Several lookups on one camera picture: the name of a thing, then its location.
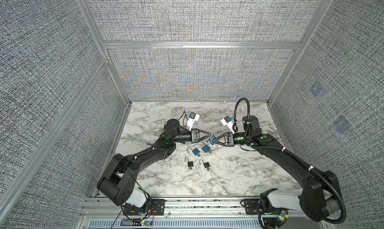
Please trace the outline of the aluminium front rail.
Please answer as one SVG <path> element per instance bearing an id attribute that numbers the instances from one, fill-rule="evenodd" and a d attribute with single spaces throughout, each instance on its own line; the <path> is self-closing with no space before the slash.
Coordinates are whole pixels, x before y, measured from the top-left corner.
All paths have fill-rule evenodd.
<path id="1" fill-rule="evenodd" d="M 142 223 L 131 222 L 121 208 L 106 197 L 88 198 L 77 229 L 260 229 L 258 215 L 247 214 L 241 202 L 257 197 L 159 196 L 157 212 Z"/>

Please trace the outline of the black padlock right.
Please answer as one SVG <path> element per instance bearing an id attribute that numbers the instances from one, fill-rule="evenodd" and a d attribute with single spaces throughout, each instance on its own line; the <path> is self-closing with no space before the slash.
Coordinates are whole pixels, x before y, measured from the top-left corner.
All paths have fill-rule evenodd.
<path id="1" fill-rule="evenodd" d="M 200 165 L 203 165 L 204 166 L 204 168 L 207 170 L 207 171 L 209 171 L 210 170 L 210 163 L 209 162 L 204 162 L 203 160 L 199 160 L 199 164 Z"/>

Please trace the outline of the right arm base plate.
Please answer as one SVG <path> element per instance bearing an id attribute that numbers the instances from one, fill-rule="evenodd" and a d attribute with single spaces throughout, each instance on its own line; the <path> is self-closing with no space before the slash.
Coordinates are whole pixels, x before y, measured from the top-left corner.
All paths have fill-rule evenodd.
<path id="1" fill-rule="evenodd" d="M 270 212 L 265 212 L 265 215 L 278 215 L 281 212 L 288 211 L 287 209 L 277 210 L 267 198 L 243 199 L 240 204 L 245 208 L 247 215 L 258 215 L 265 210 L 271 210 Z"/>

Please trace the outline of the black padlock left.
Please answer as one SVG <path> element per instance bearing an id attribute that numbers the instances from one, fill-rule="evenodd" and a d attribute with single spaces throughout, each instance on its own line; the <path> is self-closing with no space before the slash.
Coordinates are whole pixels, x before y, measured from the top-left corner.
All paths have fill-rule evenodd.
<path id="1" fill-rule="evenodd" d="M 185 162 L 187 163 L 188 170 L 192 170 L 194 167 L 194 162 L 191 161 L 188 157 L 185 157 Z"/>

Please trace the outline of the blue padlock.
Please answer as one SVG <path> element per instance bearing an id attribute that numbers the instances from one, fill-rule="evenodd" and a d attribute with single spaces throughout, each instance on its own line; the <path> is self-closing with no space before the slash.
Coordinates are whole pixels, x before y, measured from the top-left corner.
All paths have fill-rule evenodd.
<path id="1" fill-rule="evenodd" d="M 193 155 L 197 156 L 197 157 L 200 157 L 201 156 L 201 152 L 199 149 L 195 148 L 195 149 L 192 149 L 190 147 L 187 148 L 187 152 L 189 153 L 192 153 Z"/>
<path id="2" fill-rule="evenodd" d="M 211 147 L 210 147 L 210 145 L 209 145 L 208 143 L 204 143 L 204 144 L 202 145 L 202 151 L 203 151 L 204 153 L 211 153 Z"/>
<path id="3" fill-rule="evenodd" d="M 213 136 L 213 137 L 211 137 L 211 138 L 209 139 L 209 142 L 211 143 L 212 146 L 215 145 L 215 139 L 216 139 L 215 136 Z"/>

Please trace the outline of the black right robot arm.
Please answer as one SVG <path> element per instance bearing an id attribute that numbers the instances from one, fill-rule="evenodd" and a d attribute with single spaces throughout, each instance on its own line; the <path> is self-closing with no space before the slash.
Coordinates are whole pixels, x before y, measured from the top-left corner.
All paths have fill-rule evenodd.
<path id="1" fill-rule="evenodd" d="M 338 177 L 306 163 L 280 144 L 270 134 L 264 134 L 255 116 L 242 119 L 244 132 L 224 133 L 212 139 L 214 144 L 233 147 L 248 146 L 248 152 L 258 152 L 289 173 L 302 187 L 300 194 L 270 189 L 261 194 L 259 217 L 282 211 L 302 211 L 315 222 L 341 224 L 347 218 Z"/>

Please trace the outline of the black padlock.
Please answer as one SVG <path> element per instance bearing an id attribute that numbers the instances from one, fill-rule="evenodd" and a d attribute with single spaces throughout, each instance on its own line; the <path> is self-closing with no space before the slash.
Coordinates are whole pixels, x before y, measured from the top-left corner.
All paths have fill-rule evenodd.
<path id="1" fill-rule="evenodd" d="M 191 161 L 188 157 L 185 157 L 185 162 L 187 163 L 188 170 L 192 170 L 194 167 L 194 162 Z"/>
<path id="2" fill-rule="evenodd" d="M 203 165 L 204 166 L 204 168 L 207 170 L 207 171 L 209 171 L 210 170 L 210 163 L 209 162 L 204 162 L 203 160 L 199 160 L 199 164 L 200 165 Z"/>

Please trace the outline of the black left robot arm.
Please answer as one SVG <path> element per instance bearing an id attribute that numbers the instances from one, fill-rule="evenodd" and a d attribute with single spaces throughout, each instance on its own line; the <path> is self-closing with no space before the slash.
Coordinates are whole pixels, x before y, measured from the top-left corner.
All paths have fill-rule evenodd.
<path id="1" fill-rule="evenodd" d="M 97 189 L 115 205 L 125 204 L 142 208 L 150 197 L 137 183 L 138 174 L 148 166 L 168 158 L 176 149 L 177 143 L 199 143 L 213 137 L 213 134 L 187 129 L 177 119 L 170 119 L 164 125 L 164 131 L 150 146 L 133 155 L 113 156 L 102 173 Z"/>

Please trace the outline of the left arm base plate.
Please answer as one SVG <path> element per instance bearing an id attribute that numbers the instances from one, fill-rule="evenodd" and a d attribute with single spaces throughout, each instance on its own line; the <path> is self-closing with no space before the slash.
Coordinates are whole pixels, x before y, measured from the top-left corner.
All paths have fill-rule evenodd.
<path id="1" fill-rule="evenodd" d="M 123 214 L 129 217 L 144 217 L 145 215 L 163 216 L 166 207 L 166 200 L 151 199 L 150 205 L 144 204 L 142 208 L 137 208 L 130 204 L 122 206 Z"/>

